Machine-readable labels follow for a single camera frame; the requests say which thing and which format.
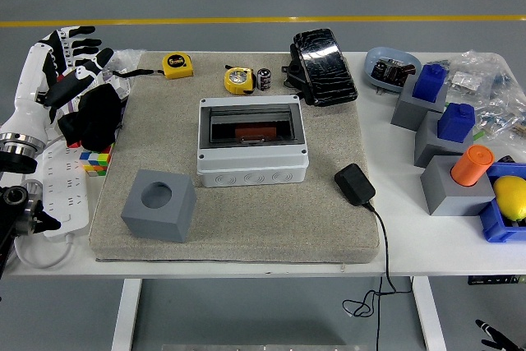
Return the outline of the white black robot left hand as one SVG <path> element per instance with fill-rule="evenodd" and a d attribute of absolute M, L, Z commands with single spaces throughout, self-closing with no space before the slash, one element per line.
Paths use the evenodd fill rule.
<path fill-rule="evenodd" d="M 46 142 L 46 130 L 69 100 L 97 79 L 113 56 L 90 35 L 93 26 L 55 30 L 34 44 L 22 68 L 15 112 L 2 125 L 2 134 L 19 134 Z"/>

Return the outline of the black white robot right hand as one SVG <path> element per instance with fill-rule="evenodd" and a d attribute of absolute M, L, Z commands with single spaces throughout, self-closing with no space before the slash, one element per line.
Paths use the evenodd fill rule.
<path fill-rule="evenodd" d="M 506 337 L 500 331 L 490 326 L 484 321 L 479 319 L 475 320 L 475 324 L 491 339 L 482 339 L 481 343 L 487 347 L 495 350 L 507 350 L 507 351 L 521 351 L 525 350 L 525 347 L 519 347 L 511 339 Z"/>

